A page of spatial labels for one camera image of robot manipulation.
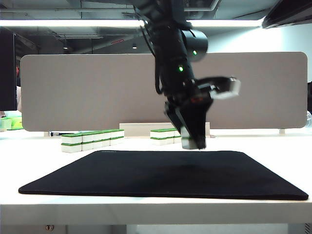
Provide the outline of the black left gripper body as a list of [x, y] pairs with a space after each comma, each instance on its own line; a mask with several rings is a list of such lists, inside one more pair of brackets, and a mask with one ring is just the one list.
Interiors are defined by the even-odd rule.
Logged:
[[214, 86], [213, 79], [189, 79], [180, 80], [178, 83], [164, 84], [165, 106], [173, 109], [188, 105], [209, 108], [213, 103], [210, 94], [212, 86]]

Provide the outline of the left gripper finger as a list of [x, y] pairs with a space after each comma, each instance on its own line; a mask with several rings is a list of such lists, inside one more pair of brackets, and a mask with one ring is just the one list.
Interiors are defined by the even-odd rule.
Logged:
[[190, 104], [181, 109], [181, 117], [190, 136], [182, 136], [183, 149], [206, 148], [206, 113], [210, 104]]
[[179, 117], [176, 108], [171, 103], [165, 104], [165, 115], [168, 117], [172, 125], [177, 129], [182, 137], [189, 137], [186, 127], [182, 123], [181, 118]]

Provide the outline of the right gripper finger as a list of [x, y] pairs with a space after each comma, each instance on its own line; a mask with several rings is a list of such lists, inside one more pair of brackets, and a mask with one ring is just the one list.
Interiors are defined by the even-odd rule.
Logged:
[[284, 19], [275, 19], [269, 16], [266, 16], [262, 22], [262, 28], [269, 29], [269, 28], [276, 28], [276, 27], [283, 27], [283, 26], [293, 26], [293, 25], [301, 25], [301, 24], [309, 24], [312, 22], [312, 16], [293, 16]]
[[268, 13], [268, 21], [286, 20], [311, 7], [311, 0], [279, 0]]

